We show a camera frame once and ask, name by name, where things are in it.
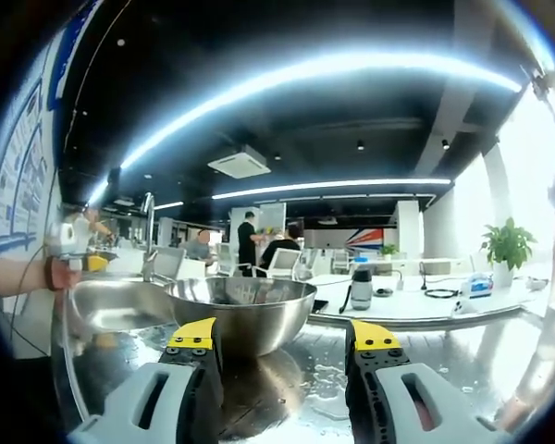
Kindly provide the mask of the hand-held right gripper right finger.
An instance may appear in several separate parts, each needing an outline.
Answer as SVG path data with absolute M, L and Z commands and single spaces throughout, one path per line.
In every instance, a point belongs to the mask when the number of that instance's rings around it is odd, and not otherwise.
M 345 402 L 356 443 L 503 443 L 505 432 L 476 414 L 460 390 L 413 364 L 386 328 L 346 327 Z

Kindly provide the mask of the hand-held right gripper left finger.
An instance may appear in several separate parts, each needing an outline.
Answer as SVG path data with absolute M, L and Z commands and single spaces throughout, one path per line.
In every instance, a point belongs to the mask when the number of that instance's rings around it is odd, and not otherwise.
M 144 364 L 83 421 L 71 443 L 217 443 L 224 390 L 216 318 L 177 329 L 156 363 Z

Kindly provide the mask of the person's left hand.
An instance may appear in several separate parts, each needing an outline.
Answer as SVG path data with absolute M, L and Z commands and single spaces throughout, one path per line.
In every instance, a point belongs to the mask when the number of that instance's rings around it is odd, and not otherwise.
M 69 264 L 54 259 L 52 262 L 52 283 L 56 290 L 70 290 L 75 287 L 81 278 L 79 270 L 73 270 Z

